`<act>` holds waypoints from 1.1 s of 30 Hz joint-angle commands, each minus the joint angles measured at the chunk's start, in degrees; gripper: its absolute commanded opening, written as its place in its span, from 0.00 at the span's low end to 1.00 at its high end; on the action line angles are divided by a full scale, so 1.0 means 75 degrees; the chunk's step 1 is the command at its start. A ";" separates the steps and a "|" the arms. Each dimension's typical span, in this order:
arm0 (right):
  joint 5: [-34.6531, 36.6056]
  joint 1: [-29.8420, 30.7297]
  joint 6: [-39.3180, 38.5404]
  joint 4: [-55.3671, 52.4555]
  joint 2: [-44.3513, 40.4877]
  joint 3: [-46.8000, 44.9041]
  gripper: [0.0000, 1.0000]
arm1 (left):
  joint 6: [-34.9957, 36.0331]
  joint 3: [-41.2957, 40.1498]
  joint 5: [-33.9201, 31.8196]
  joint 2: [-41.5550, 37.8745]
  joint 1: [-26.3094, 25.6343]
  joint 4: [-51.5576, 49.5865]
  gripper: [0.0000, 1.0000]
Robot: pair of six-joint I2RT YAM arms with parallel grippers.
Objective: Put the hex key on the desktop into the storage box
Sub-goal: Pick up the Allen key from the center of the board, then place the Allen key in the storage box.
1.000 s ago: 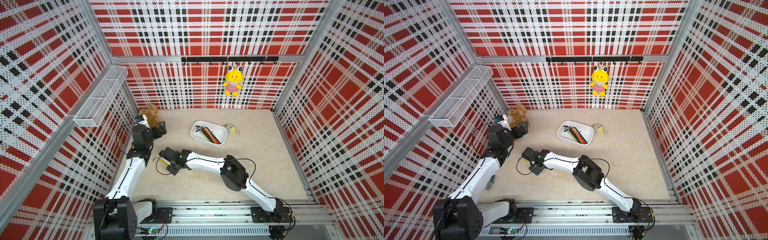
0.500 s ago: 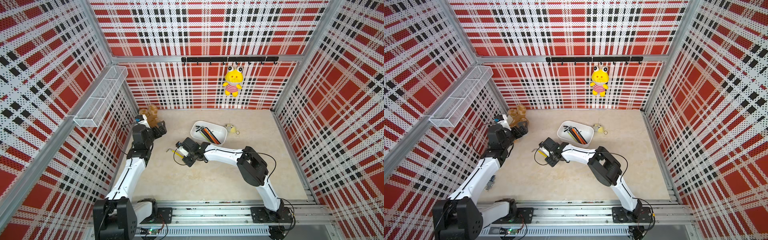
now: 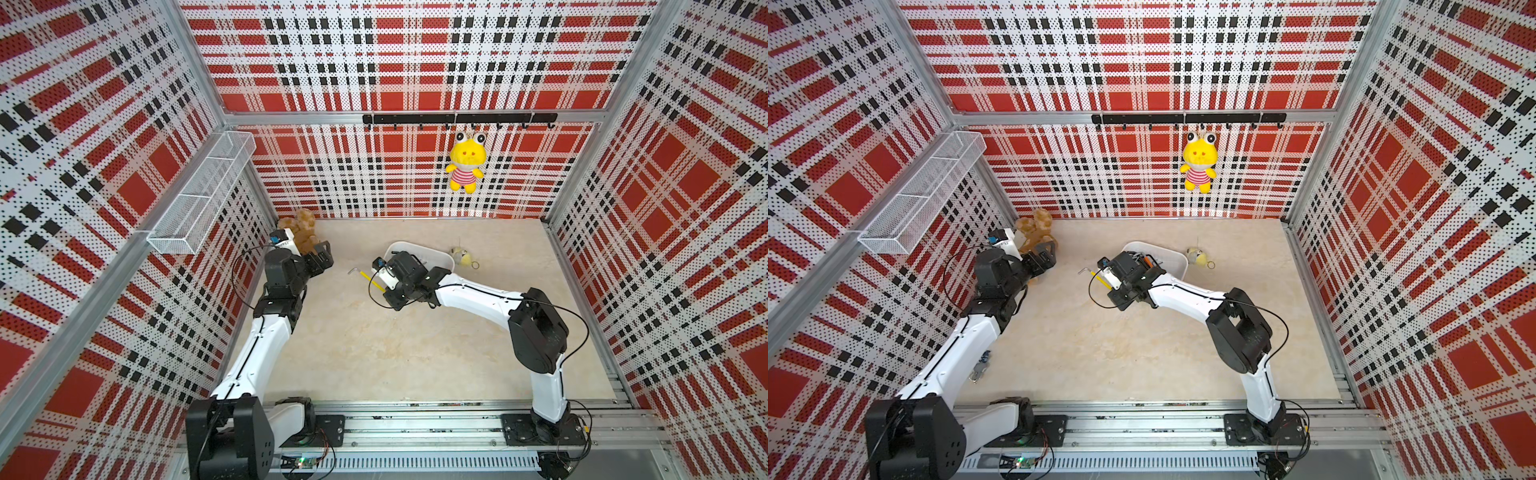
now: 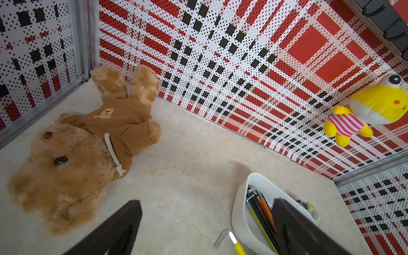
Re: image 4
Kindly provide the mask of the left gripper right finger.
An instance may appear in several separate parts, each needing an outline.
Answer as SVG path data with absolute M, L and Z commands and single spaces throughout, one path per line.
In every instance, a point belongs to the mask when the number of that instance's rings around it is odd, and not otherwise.
M 327 236 L 314 221 L 284 199 L 272 207 L 280 255 L 348 255 L 349 252 Z

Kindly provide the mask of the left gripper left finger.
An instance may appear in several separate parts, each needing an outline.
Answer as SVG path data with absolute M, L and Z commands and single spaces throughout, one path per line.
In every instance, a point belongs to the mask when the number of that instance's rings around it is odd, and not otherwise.
M 142 219 L 139 200 L 130 200 L 66 255 L 129 255 Z

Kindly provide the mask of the green hex key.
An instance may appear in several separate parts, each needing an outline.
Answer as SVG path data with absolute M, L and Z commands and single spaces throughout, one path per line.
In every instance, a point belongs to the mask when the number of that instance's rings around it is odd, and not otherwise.
M 276 250 L 275 246 L 273 245 L 272 241 L 270 240 L 270 238 L 269 238 L 267 232 L 266 232 L 265 229 L 263 228 L 261 222 L 259 221 L 259 219 L 258 219 L 258 217 L 257 217 L 257 215 L 256 215 L 256 213 L 255 213 L 255 211 L 254 211 L 254 209 L 253 209 L 252 206 L 250 205 L 248 199 L 246 200 L 245 205 L 246 205 L 246 207 L 248 208 L 248 210 L 249 210 L 251 216 L 253 217 L 254 221 L 256 222 L 258 228 L 260 229 L 262 235 L 263 235 L 264 238 L 266 239 L 268 245 L 270 246 L 270 248 L 272 249 L 272 251 L 278 255 L 278 251 Z

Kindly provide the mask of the orange hex key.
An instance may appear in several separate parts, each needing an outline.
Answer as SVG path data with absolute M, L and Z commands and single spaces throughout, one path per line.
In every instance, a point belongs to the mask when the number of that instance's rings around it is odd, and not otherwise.
M 261 208 L 262 208 L 264 214 L 266 215 L 270 225 L 272 226 L 272 229 L 275 229 L 275 223 L 274 223 L 274 220 L 273 220 L 271 210 L 270 210 L 270 208 L 268 206 L 268 203 L 266 202 L 265 198 L 263 198 L 263 197 L 260 197 L 259 201 L 260 201 Z

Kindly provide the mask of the white plastic storage box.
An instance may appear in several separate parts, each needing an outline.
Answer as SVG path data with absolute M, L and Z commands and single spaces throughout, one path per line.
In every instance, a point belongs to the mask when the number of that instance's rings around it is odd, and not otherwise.
M 254 186 L 262 193 L 269 204 L 273 204 L 275 199 L 287 200 L 312 224 L 316 224 L 308 211 L 278 186 L 268 180 L 260 173 L 251 173 L 247 179 L 239 186 L 232 211 L 233 232 L 239 241 L 245 244 L 249 249 L 258 255 L 273 255 L 274 251 L 270 248 L 263 236 L 256 221 L 246 207 L 246 195 L 248 186 Z

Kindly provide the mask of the yellow hex key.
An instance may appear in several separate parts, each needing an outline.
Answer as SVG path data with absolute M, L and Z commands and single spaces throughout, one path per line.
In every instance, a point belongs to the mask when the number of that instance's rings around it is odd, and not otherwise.
M 235 237 L 234 233 L 229 229 L 224 229 L 221 232 L 216 242 L 214 243 L 214 248 L 218 249 L 225 238 L 228 238 L 232 242 L 237 255 L 246 255 L 246 252 L 242 247 L 241 243 Z

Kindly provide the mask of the long black hex key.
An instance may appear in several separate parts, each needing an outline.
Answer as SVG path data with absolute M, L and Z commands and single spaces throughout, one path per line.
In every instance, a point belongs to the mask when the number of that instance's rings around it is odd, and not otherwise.
M 278 255 L 280 254 L 280 249 L 276 240 L 276 233 L 275 230 L 272 229 L 266 215 L 264 214 L 261 204 L 260 204 L 260 197 L 263 197 L 262 194 L 252 185 L 247 186 L 247 195 L 246 200 L 249 200 L 250 205 L 254 209 L 259 221 L 261 222 L 262 226 L 264 227 L 265 231 L 267 232 L 270 240 L 272 241 L 273 245 L 275 246 L 276 250 L 278 251 Z

